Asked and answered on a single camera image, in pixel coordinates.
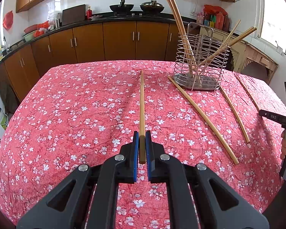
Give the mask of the person's right hand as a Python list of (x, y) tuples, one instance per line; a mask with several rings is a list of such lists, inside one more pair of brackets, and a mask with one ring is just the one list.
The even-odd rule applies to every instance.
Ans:
[(282, 138), (282, 141), (281, 141), (281, 155), (280, 155), (280, 158), (281, 160), (284, 160), (284, 158), (286, 157), (286, 139), (285, 139), (285, 135), (286, 135), (286, 130), (284, 130), (281, 134), (281, 138)]

